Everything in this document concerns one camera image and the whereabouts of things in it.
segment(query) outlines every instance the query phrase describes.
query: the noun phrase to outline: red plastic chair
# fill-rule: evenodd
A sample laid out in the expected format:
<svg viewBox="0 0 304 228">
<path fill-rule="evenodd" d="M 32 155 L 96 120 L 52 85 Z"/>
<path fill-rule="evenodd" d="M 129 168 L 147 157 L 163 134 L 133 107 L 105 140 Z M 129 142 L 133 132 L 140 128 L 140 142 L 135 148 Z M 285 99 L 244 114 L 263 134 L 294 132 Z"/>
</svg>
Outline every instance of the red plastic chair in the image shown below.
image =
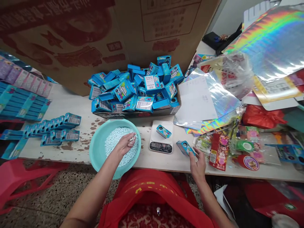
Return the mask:
<svg viewBox="0 0 304 228">
<path fill-rule="evenodd" d="M 54 176 L 69 167 L 69 163 L 50 162 L 44 166 L 40 165 L 40 161 L 36 161 L 26 169 L 23 161 L 23 159 L 9 160 L 0 166 L 0 215 L 10 212 L 14 207 L 3 209 L 8 201 L 51 187 L 53 184 L 50 181 Z M 46 175 L 50 176 L 39 186 L 35 179 Z M 14 193 L 27 182 L 30 182 L 29 189 Z"/>
</svg>

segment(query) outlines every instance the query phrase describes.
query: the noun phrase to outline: red round container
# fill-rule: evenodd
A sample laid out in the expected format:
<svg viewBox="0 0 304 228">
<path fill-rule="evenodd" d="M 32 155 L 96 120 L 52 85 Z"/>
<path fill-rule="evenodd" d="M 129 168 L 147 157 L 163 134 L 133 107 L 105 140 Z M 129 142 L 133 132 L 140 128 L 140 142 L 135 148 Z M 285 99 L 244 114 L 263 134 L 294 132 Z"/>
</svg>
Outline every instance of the red round container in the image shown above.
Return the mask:
<svg viewBox="0 0 304 228">
<path fill-rule="evenodd" d="M 249 169 L 251 171 L 257 171 L 260 168 L 259 162 L 254 157 L 248 155 L 239 155 L 237 162 L 243 168 Z"/>
</svg>

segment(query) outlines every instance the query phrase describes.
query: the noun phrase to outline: white table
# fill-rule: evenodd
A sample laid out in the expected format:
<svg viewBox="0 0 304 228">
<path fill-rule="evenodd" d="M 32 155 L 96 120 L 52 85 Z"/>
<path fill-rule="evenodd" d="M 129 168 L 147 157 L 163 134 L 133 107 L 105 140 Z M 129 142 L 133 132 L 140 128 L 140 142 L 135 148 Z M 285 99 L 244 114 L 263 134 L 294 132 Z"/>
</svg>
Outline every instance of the white table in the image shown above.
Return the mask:
<svg viewBox="0 0 304 228">
<path fill-rule="evenodd" d="M 95 130 L 106 120 L 91 113 L 91 101 L 88 97 L 74 95 L 61 85 L 53 86 L 49 98 L 52 99 L 53 102 L 46 112 L 44 119 L 50 120 L 64 115 L 67 112 L 81 116 L 81 124 L 75 128 L 80 131 L 80 140 L 77 142 L 63 142 L 60 146 L 41 147 L 39 138 L 30 138 L 19 157 L 89 165 L 90 140 Z M 157 117 L 157 119 L 173 121 L 173 116 Z M 134 165 L 135 168 L 190 172 L 189 158 L 181 153 L 175 143 L 173 143 L 173 151 L 171 154 L 158 153 L 149 149 L 153 118 L 143 117 L 129 120 L 137 126 L 142 138 L 142 149 Z M 173 132 L 173 142 L 186 140 L 190 144 L 192 143 L 193 134 L 186 134 L 182 127 L 174 125 Z M 281 166 L 261 164 L 260 169 L 253 172 L 240 168 L 232 164 L 231 160 L 228 160 L 225 172 L 207 165 L 206 173 L 210 175 L 304 182 L 304 174 L 297 171 L 290 163 L 282 163 Z"/>
</svg>

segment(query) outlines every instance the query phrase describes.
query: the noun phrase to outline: pink packaging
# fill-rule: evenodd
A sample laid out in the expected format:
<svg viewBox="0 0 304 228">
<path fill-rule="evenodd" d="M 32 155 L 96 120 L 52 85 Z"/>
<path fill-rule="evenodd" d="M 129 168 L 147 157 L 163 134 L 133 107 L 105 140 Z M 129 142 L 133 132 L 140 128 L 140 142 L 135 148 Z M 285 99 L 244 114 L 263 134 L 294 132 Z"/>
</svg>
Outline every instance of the pink packaging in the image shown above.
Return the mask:
<svg viewBox="0 0 304 228">
<path fill-rule="evenodd" d="M 45 85 L 42 96 L 47 98 L 48 95 L 50 94 L 50 91 L 51 91 L 52 87 L 53 87 L 53 84 L 51 82 L 47 82 L 47 84 Z"/>
<path fill-rule="evenodd" d="M 40 83 L 42 82 L 42 79 L 35 76 L 34 81 L 32 82 L 30 91 L 33 93 L 37 93 L 38 87 L 40 86 Z"/>
<path fill-rule="evenodd" d="M 0 56 L 0 79 L 6 79 L 6 76 L 9 74 L 13 65 L 12 62 L 8 61 L 3 56 Z"/>
<path fill-rule="evenodd" d="M 37 94 L 39 96 L 42 96 L 43 95 L 43 92 L 44 92 L 44 88 L 45 88 L 45 85 L 47 84 L 46 81 L 42 80 L 42 82 L 40 83 L 39 87 L 38 87 L 38 90 L 37 90 Z"/>
<path fill-rule="evenodd" d="M 21 88 L 29 91 L 31 89 L 35 77 L 36 77 L 35 75 L 29 73 L 26 79 L 24 80 Z"/>
<path fill-rule="evenodd" d="M 18 78 L 14 82 L 13 86 L 20 88 L 22 86 L 24 80 L 28 76 L 28 74 L 29 73 L 27 71 L 22 70 L 21 73 L 19 74 Z"/>
<path fill-rule="evenodd" d="M 13 68 L 10 70 L 9 74 L 7 75 L 5 81 L 9 84 L 14 84 L 21 71 L 21 67 L 14 65 Z"/>
</svg>

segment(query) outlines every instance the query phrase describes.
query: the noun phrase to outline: cardboard box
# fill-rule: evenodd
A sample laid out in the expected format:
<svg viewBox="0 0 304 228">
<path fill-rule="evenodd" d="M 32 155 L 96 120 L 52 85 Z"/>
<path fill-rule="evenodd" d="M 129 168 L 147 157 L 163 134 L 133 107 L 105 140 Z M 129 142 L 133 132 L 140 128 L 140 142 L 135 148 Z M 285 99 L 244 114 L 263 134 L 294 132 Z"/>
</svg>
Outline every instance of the cardboard box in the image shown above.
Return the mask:
<svg viewBox="0 0 304 228">
<path fill-rule="evenodd" d="M 86 96 L 92 74 L 171 55 L 186 72 L 220 0 L 0 2 L 1 48 Z"/>
<path fill-rule="evenodd" d="M 122 112 L 122 113 L 117 113 L 117 112 L 93 112 L 93 114 L 100 116 L 105 119 L 111 119 L 111 118 L 116 118 L 116 117 L 122 117 L 125 119 L 131 119 L 131 118 L 138 118 L 138 117 L 150 117 L 150 116 L 170 116 L 170 115 L 175 115 L 177 111 L 181 107 L 181 97 L 179 94 L 179 89 L 178 86 L 176 87 L 177 89 L 177 100 L 179 102 L 179 106 L 173 107 L 173 108 L 168 108 L 168 109 L 162 109 L 162 110 L 153 110 L 153 113 L 150 112 Z"/>
</svg>

